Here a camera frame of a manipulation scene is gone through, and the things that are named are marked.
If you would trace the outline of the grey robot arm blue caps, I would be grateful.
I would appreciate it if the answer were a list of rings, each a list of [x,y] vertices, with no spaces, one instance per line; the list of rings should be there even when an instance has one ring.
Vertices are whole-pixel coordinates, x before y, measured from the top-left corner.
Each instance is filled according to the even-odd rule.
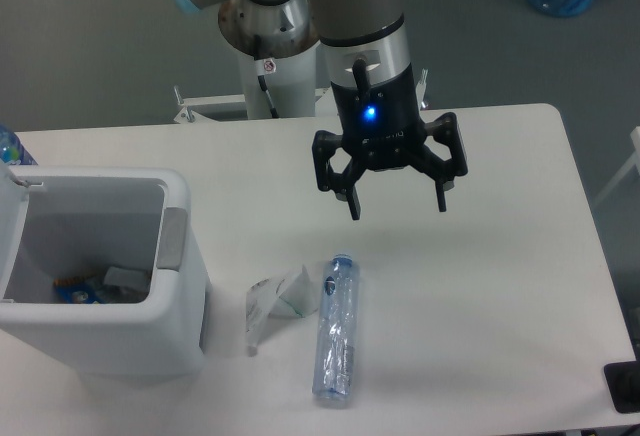
[[[468,171],[457,117],[419,114],[400,0],[176,0],[187,11],[217,6],[227,42],[250,56],[264,80],[279,59],[324,50],[342,130],[318,131],[318,188],[360,215],[356,183],[368,171],[412,167],[443,198]]]

